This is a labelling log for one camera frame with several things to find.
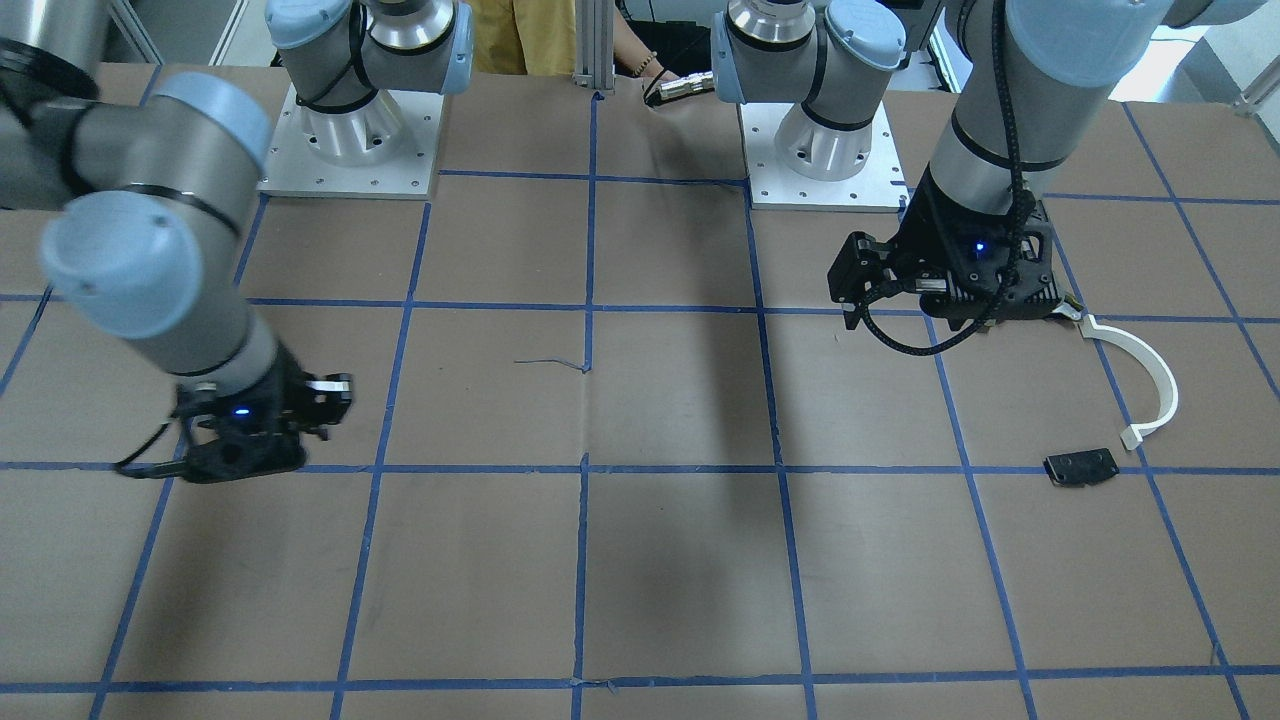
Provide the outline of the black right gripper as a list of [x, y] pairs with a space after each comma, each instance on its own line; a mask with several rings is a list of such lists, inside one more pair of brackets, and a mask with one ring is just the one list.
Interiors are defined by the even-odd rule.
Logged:
[[326, 379], [280, 348], [247, 389], [178, 388], [175, 419], [186, 445], [175, 470], [183, 480], [211, 484], [293, 471], [307, 461], [302, 434], [326, 438]]

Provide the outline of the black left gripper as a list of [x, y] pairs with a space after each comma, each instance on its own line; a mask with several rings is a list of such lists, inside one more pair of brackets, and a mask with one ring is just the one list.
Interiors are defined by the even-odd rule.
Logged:
[[[918, 281], [946, 286], [922, 295], [922, 310], [948, 322], [951, 331], [977, 319], [998, 292], [1009, 260], [1007, 218], [963, 206], [925, 172], [895, 236], [895, 275], [913, 290]], [[1039, 320], [1061, 302], [1053, 278], [1057, 232], [1037, 202], [1021, 232], [1012, 283], [992, 320]]]

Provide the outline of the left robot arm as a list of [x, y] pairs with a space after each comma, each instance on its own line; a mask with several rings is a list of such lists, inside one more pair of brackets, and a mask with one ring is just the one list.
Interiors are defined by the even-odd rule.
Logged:
[[[1056, 231], [1043, 204], [1114, 87], [1161, 27], [1225, 26], [1257, 1], [941, 1], [972, 72], [895, 236], [845, 241], [827, 274], [854, 331], [881, 329], [870, 306], [914, 293], [956, 340], [983, 325], [1065, 313], [1052, 272]], [[890, 77], [909, 59], [915, 3], [730, 1], [710, 27], [724, 102], [786, 102], [797, 137], [781, 149], [818, 177], [827, 140], [858, 143], [858, 169]]]

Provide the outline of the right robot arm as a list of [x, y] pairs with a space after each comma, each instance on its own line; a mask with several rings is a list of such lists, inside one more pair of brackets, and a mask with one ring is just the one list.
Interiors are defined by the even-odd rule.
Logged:
[[[355, 398], [307, 373], [232, 281], [236, 242], [270, 176], [273, 122], [246, 91], [184, 72], [141, 106], [95, 79], [105, 1], [3, 4], [3, 206], [54, 211], [38, 247], [52, 290], [175, 384], [169, 462], [132, 478], [211, 484], [293, 471]], [[406, 141], [394, 91], [462, 94], [474, 13], [462, 1], [270, 1], [265, 23], [308, 140], [361, 165]]]

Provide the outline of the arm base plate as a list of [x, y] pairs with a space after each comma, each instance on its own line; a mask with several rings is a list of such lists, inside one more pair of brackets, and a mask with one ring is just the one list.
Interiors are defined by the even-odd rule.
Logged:
[[285, 100], [259, 191], [273, 197], [426, 201], [433, 193], [445, 100], [379, 92], [365, 108], [325, 114]]
[[909, 200], [884, 105], [870, 124], [836, 131], [799, 104], [739, 108], [751, 202], [765, 210], [893, 213]]

